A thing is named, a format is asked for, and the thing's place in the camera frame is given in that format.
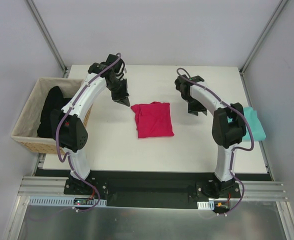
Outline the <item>pink t shirt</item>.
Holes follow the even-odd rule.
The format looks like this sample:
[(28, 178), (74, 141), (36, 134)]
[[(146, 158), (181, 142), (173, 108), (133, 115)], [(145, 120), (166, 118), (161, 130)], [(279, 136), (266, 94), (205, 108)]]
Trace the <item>pink t shirt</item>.
[(154, 101), (135, 104), (130, 107), (134, 112), (137, 137), (139, 139), (173, 137), (173, 125), (169, 102)]

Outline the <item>teal t shirt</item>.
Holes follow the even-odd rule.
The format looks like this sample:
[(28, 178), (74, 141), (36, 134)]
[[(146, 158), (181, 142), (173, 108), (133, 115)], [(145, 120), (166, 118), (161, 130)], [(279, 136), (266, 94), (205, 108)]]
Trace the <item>teal t shirt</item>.
[(254, 110), (252, 107), (248, 106), (243, 109), (244, 117), (246, 118), (252, 136), (255, 142), (264, 141), (266, 139), (266, 133), (263, 129), (263, 126), (258, 118), (257, 111)]

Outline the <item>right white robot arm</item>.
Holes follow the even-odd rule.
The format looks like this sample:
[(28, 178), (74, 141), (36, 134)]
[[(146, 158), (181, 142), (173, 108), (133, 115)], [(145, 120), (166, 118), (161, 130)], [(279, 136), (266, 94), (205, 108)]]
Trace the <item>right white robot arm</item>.
[(191, 78), (180, 75), (174, 83), (182, 99), (188, 103), (189, 114), (210, 113), (213, 116), (211, 134), (218, 153), (212, 192), (217, 197), (224, 197), (230, 191), (227, 182), (235, 177), (236, 151), (242, 148), (240, 143), (247, 132), (244, 108), (238, 102), (227, 104), (222, 101), (198, 75)]

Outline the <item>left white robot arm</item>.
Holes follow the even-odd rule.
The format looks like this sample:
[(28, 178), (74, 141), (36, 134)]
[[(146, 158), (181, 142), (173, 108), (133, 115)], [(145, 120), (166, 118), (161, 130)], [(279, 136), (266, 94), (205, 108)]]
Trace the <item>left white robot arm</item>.
[(50, 114), (58, 159), (62, 163), (68, 162), (71, 176), (77, 179), (75, 188), (83, 195), (89, 194), (93, 188), (92, 181), (87, 179), (91, 169), (84, 149), (89, 137), (85, 118), (94, 100), (105, 89), (110, 91), (115, 103), (130, 106), (125, 66), (120, 53), (109, 54), (106, 61), (93, 63), (71, 100)]

